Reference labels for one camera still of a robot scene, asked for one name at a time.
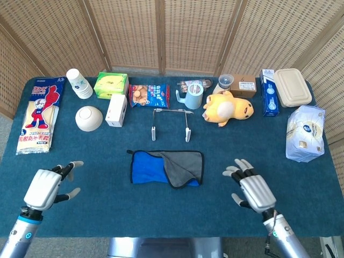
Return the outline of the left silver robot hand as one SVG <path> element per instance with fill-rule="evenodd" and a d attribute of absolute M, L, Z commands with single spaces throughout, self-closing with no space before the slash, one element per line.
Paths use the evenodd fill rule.
<path fill-rule="evenodd" d="M 61 195 L 58 192 L 63 180 L 73 181 L 73 170 L 83 165 L 83 161 L 72 161 L 65 167 L 57 165 L 52 169 L 39 169 L 24 196 L 25 204 L 33 210 L 45 211 L 55 203 L 76 197 L 80 188 Z"/>

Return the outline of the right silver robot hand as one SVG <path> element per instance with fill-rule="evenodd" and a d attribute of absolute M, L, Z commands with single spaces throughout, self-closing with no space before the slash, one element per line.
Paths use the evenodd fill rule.
<path fill-rule="evenodd" d="M 240 186 L 246 198 L 243 200 L 236 193 L 232 193 L 231 197 L 236 204 L 259 214 L 273 209 L 276 198 L 264 178 L 255 172 L 247 160 L 235 159 L 234 162 L 236 166 L 228 166 L 222 175 L 231 177 Z"/>

